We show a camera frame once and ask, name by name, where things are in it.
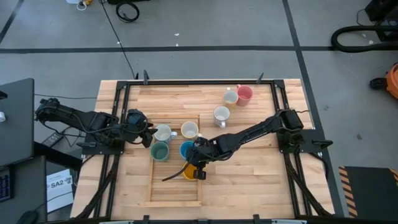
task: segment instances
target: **yellow and black striped panel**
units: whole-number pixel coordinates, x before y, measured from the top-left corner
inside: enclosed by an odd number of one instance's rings
[[[390,169],[390,170],[391,170],[391,172],[392,172],[392,175],[394,175],[394,178],[395,178],[395,180],[396,180],[396,182],[397,182],[397,186],[398,186],[398,173],[397,173],[397,171],[394,170],[394,169]]]
[[[348,214],[351,218],[356,218],[358,213],[355,207],[353,191],[351,190],[351,186],[349,184],[347,170],[345,167],[341,166],[338,168],[338,172],[340,174],[341,184],[343,186],[344,196],[347,202]]]

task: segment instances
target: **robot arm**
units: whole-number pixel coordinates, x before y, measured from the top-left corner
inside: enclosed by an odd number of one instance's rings
[[[213,139],[198,138],[193,147],[187,151],[187,164],[192,164],[197,169],[193,176],[199,180],[206,179],[203,168],[209,162],[225,161],[232,157],[243,144],[253,141],[269,133],[286,133],[289,136],[289,144],[298,147],[303,142],[300,130],[303,124],[295,110],[280,110],[275,115],[267,118],[250,128],[236,134],[222,134]],[[188,166],[177,174],[164,179],[172,179],[181,174]]]
[[[142,138],[142,144],[149,147],[152,135],[157,129],[149,129],[153,124],[148,123],[145,115],[139,110],[129,110],[126,122],[118,124],[119,118],[103,112],[82,112],[63,106],[56,98],[42,99],[37,108],[36,121],[44,126],[46,121],[59,121],[73,128],[90,134],[96,140],[95,144],[113,147],[121,141],[137,144],[134,141]]]

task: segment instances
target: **teal mug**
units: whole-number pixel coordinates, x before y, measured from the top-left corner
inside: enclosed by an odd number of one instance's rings
[[[169,158],[169,147],[164,142],[157,142],[150,147],[150,156],[155,161],[163,162]]]

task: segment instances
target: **black vacuum hose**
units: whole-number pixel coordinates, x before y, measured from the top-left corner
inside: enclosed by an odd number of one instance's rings
[[[337,38],[340,34],[345,32],[352,31],[394,31],[398,32],[398,27],[396,26],[350,26],[344,27],[336,30],[331,36],[331,45],[334,46],[335,49],[346,52],[346,53],[360,53],[367,52],[370,50],[397,50],[398,49],[398,41],[393,42],[384,42],[381,44],[372,44],[368,46],[357,46],[357,47],[347,47],[341,45]]]

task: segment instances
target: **blue mug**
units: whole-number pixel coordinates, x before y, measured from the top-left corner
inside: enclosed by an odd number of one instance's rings
[[[193,146],[193,141],[185,141],[180,146],[180,155],[187,160],[187,150]]]

